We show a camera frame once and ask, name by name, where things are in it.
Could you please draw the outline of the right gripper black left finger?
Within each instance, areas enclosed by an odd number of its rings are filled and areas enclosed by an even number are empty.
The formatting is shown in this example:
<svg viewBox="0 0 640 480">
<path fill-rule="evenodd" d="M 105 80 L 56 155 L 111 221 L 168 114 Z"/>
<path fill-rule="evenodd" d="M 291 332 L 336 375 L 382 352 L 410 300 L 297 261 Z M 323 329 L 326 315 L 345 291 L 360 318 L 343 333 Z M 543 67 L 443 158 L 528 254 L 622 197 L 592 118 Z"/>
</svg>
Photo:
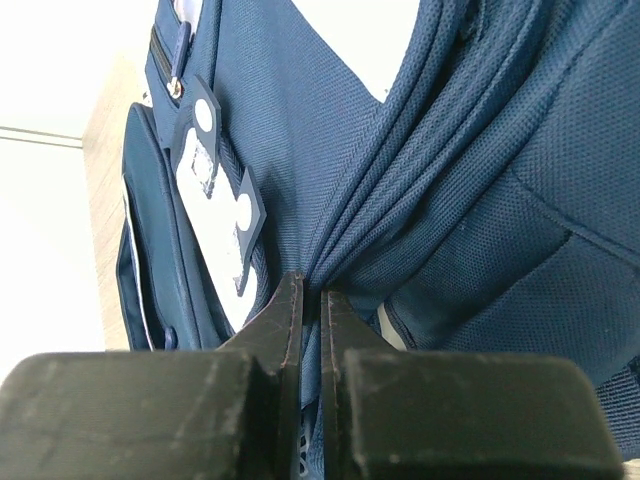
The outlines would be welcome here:
<svg viewBox="0 0 640 480">
<path fill-rule="evenodd" d="M 207 351 L 48 353 L 1 387 L 5 479 L 295 479 L 303 278 Z"/>
</svg>

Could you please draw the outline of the blue student backpack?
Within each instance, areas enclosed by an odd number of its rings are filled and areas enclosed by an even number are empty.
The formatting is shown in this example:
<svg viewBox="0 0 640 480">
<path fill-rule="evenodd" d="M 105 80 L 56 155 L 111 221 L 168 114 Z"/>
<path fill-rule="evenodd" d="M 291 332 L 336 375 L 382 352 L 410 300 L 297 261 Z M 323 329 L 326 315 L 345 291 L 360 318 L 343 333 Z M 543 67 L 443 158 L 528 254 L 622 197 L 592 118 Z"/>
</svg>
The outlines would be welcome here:
<svg viewBox="0 0 640 480">
<path fill-rule="evenodd" d="M 129 110 L 134 350 L 214 349 L 298 271 L 394 347 L 575 362 L 639 455 L 635 1 L 162 1 Z"/>
</svg>

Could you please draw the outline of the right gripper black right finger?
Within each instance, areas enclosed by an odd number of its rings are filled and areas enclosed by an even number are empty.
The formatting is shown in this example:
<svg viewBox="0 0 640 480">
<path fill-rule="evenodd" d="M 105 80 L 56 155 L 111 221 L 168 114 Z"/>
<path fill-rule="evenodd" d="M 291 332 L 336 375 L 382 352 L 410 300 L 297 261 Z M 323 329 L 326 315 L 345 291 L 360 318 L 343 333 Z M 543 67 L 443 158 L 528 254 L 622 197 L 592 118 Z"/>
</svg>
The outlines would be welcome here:
<svg viewBox="0 0 640 480">
<path fill-rule="evenodd" d="M 619 479 L 595 391 L 572 362 L 399 351 L 348 299 L 321 306 L 329 479 Z"/>
</svg>

